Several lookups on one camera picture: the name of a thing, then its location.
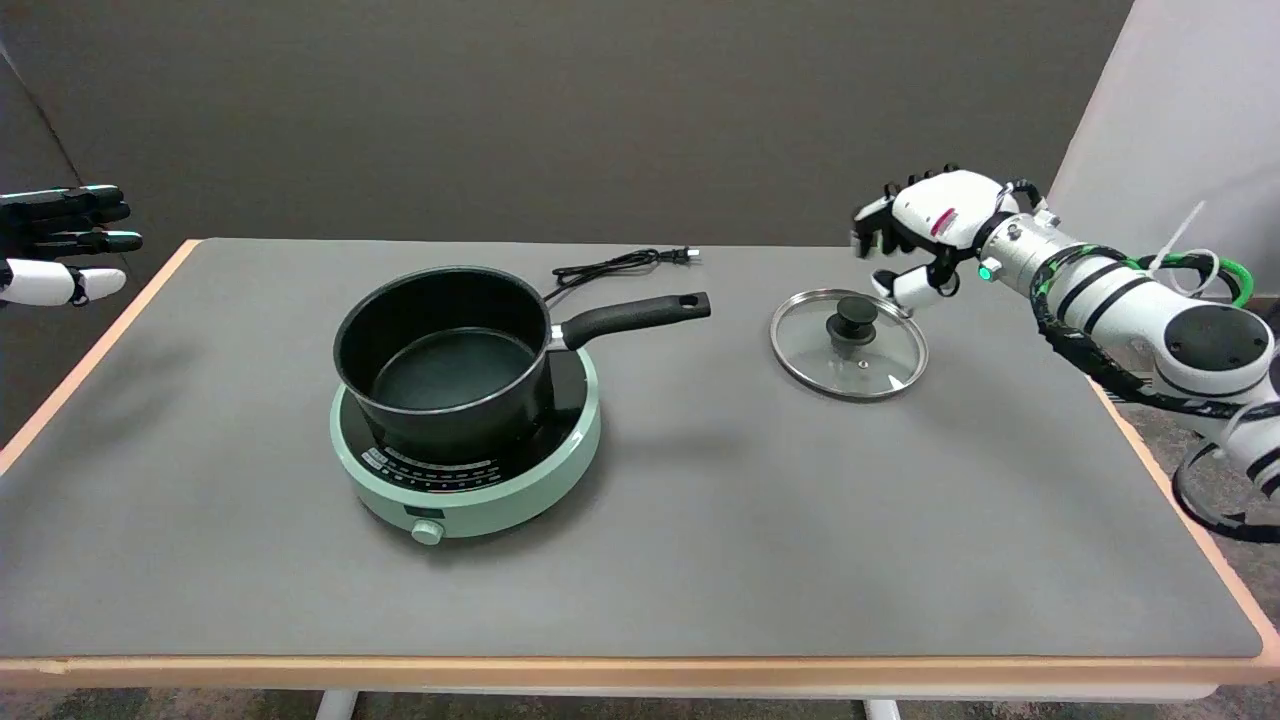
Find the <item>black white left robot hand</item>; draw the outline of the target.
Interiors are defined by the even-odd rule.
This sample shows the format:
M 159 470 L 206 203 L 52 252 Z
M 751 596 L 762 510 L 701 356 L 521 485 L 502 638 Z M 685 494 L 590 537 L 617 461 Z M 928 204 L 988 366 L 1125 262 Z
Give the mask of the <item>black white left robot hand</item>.
M 142 249 L 140 233 L 109 228 L 129 217 L 125 195 L 115 184 L 4 193 L 3 305 L 83 307 L 119 292 L 128 281 L 124 270 L 74 266 L 63 260 Z

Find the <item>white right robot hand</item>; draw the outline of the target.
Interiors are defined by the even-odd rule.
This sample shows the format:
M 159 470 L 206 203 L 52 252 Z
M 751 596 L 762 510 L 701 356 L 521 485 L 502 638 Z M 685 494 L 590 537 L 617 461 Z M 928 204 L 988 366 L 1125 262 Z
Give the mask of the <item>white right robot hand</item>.
M 852 214 L 851 246 L 860 259 L 916 250 L 931 255 L 908 272 L 872 273 L 876 292 L 910 316 L 957 292 L 957 266 L 978 256 L 1000 223 L 1021 213 L 1019 195 L 1034 211 L 1047 208 L 1025 178 L 1001 183 L 955 165 L 910 176 L 905 186 L 887 183 L 881 197 Z

